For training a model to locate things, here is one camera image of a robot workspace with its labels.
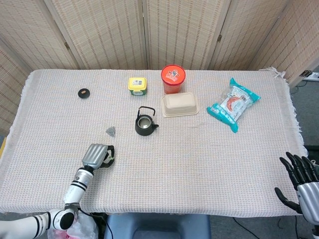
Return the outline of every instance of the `snack bag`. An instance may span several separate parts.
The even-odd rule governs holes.
[[[258,101],[260,97],[247,88],[237,84],[234,78],[230,79],[230,90],[222,98],[221,103],[207,107],[207,112],[216,119],[230,126],[231,130],[238,131],[237,120],[241,114]]]

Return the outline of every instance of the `white tablecloth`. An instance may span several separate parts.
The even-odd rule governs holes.
[[[130,94],[129,77],[147,78],[145,96]],[[206,112],[231,77],[261,96],[239,119],[238,133]],[[81,88],[91,96],[79,98]],[[63,208],[87,148],[103,143],[114,145],[116,160],[95,171],[85,211],[294,215],[274,192],[280,187],[296,201],[279,157],[306,154],[285,80],[271,71],[186,71],[182,91],[194,92],[199,113],[163,118],[160,71],[32,72],[0,161],[0,211]],[[140,106],[157,111],[159,128],[150,136],[135,132]],[[106,134],[111,126],[114,138]]]

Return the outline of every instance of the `yellow lid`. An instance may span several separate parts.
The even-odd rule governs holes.
[[[129,79],[130,91],[144,91],[146,90],[146,78],[144,77],[132,77]]]

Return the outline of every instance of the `plastic jar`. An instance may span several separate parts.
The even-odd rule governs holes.
[[[163,80],[164,92],[166,94],[175,94],[185,80],[186,74],[182,67],[177,65],[165,66],[161,71],[161,79]]]

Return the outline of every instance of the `black robotic finger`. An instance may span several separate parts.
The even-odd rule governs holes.
[[[283,195],[281,190],[279,188],[275,188],[275,192],[279,200],[286,205],[287,207],[291,208],[292,210],[296,211],[299,214],[302,214],[303,212],[301,211],[300,205],[297,203],[294,203],[292,201],[288,201],[288,199]]]
[[[306,183],[305,175],[303,173],[303,169],[298,164],[298,161],[293,157],[293,155],[291,153],[286,152],[286,155],[290,159],[290,161],[291,161],[291,163],[292,163],[292,165],[294,167],[294,172],[297,174],[300,184]]]
[[[290,180],[293,183],[294,189],[297,190],[297,186],[301,184],[297,173],[295,172],[294,168],[290,165],[290,163],[287,160],[285,160],[282,157],[280,157],[279,159],[283,163],[283,165],[286,167]]]
[[[302,156],[302,160],[303,160],[304,163],[307,164],[308,167],[309,167],[309,170],[308,170],[308,171],[310,172],[310,176],[311,176],[311,178],[312,178],[312,181],[318,182],[318,181],[319,181],[319,180],[318,180],[319,175],[316,174],[313,163],[311,163],[311,161],[310,161],[307,157],[304,157],[304,156]]]
[[[306,182],[312,182],[312,176],[311,176],[311,170],[309,169],[308,164],[306,164],[298,155],[294,155],[294,158],[296,159],[298,165],[300,166],[301,171],[303,172],[303,175],[305,176]]]

